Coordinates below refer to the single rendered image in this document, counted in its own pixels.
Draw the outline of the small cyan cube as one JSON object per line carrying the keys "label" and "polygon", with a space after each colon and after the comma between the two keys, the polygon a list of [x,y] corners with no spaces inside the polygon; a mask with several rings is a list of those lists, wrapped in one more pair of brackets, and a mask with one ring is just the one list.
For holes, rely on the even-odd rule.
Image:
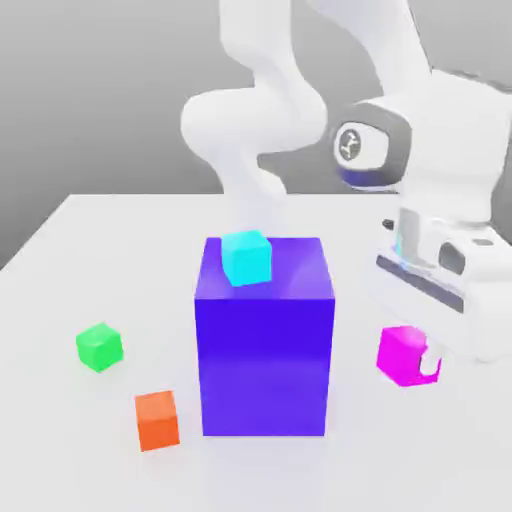
{"label": "small cyan cube", "polygon": [[222,269],[234,287],[270,282],[272,245],[258,230],[221,237]]}

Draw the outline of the small magenta cube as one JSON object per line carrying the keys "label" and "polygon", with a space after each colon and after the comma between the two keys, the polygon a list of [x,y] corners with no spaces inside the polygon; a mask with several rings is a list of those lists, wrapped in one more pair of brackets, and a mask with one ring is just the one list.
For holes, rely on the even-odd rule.
{"label": "small magenta cube", "polygon": [[413,326],[384,327],[381,331],[376,366],[400,387],[415,387],[436,383],[441,361],[435,371],[421,371],[422,356],[427,350],[427,337]]}

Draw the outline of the small green cube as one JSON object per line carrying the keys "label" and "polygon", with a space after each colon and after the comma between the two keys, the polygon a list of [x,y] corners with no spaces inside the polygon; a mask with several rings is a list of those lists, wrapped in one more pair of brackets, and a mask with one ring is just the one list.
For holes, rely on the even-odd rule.
{"label": "small green cube", "polygon": [[101,373],[124,357],[122,338],[118,331],[99,323],[76,336],[80,361],[88,368]]}

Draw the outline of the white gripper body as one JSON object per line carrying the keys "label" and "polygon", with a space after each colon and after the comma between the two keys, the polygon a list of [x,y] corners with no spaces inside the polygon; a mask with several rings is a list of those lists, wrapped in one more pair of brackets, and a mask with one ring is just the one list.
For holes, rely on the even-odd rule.
{"label": "white gripper body", "polygon": [[506,355],[506,283],[426,273],[379,254],[370,275],[375,298],[446,350],[492,362]]}

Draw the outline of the small orange cube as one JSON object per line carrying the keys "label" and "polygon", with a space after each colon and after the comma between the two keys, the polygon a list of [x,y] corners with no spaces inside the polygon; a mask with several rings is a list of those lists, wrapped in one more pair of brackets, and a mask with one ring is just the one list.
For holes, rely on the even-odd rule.
{"label": "small orange cube", "polygon": [[136,396],[135,410],[142,452],[180,443],[178,416],[172,391]]}

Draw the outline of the large purple box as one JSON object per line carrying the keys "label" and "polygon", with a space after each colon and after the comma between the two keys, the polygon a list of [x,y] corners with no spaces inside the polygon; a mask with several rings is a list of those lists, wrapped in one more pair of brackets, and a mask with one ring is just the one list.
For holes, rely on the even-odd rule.
{"label": "large purple box", "polygon": [[205,242],[194,297],[206,436],[325,433],[335,294],[317,238],[274,238],[273,278],[232,286]]}

